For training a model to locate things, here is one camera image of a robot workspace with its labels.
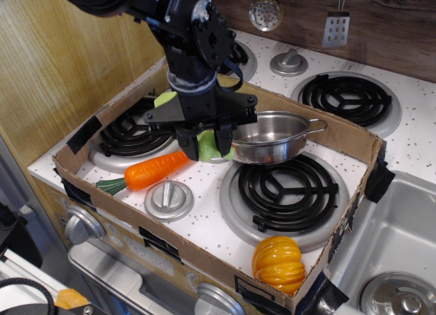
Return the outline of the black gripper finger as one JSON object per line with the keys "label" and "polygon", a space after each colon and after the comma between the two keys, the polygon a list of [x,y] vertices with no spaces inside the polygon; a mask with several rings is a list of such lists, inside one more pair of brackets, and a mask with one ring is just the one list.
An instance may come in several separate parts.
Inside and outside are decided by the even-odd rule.
{"label": "black gripper finger", "polygon": [[221,156],[230,153],[232,147],[233,132],[237,128],[233,123],[220,124],[214,130],[215,145]]}
{"label": "black gripper finger", "polygon": [[183,150],[185,155],[190,160],[198,161],[200,158],[200,153],[198,149],[197,134],[183,127],[176,127],[175,136],[178,141],[179,147]]}

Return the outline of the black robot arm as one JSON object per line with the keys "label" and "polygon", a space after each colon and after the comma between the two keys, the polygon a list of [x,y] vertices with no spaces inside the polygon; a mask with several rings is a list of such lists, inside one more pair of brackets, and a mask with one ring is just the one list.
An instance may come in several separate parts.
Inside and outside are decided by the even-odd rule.
{"label": "black robot arm", "polygon": [[212,0],[66,0],[98,17],[129,14],[145,22],[162,46],[176,95],[144,116],[152,134],[169,134],[190,160],[200,159],[198,135],[212,130],[222,156],[233,131],[257,119],[258,99],[239,93],[244,80],[229,56],[236,34]]}

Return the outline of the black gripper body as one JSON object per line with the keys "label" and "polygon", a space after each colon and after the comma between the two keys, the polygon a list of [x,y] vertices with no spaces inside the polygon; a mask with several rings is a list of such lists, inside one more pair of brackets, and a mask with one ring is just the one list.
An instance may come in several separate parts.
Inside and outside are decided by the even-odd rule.
{"label": "black gripper body", "polygon": [[251,94],[224,92],[217,87],[199,94],[177,93],[168,103],[153,107],[143,116],[156,132],[182,127],[187,130],[215,130],[220,124],[240,125],[257,120],[258,98]]}

